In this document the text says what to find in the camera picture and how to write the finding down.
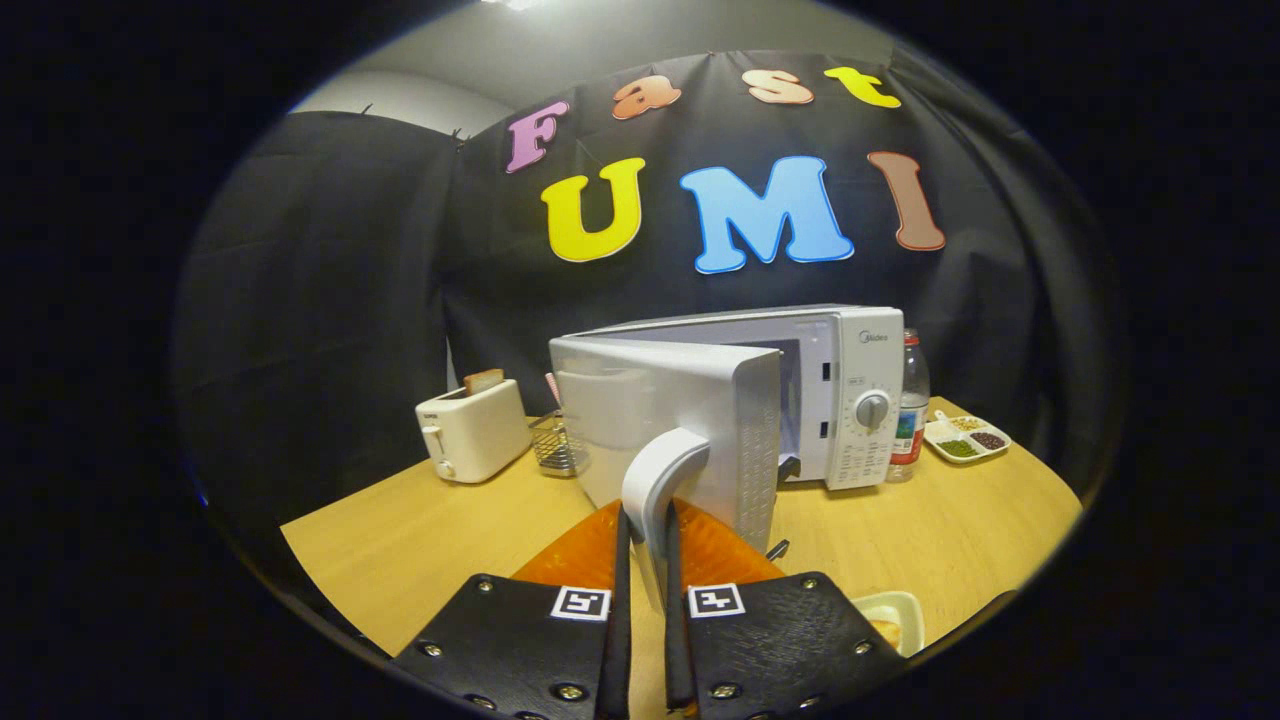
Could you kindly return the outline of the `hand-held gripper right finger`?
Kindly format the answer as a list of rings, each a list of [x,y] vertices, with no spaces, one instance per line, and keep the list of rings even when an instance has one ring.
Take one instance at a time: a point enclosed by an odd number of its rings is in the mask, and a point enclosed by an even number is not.
[[[908,659],[819,571],[787,574],[724,523],[667,515],[666,692],[690,719],[826,719]]]

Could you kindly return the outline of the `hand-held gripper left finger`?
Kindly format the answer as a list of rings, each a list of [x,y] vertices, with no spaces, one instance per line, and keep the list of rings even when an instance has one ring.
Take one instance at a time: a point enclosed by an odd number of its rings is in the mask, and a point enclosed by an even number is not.
[[[608,503],[512,577],[470,577],[394,657],[402,676],[503,719],[626,719],[630,524]]]

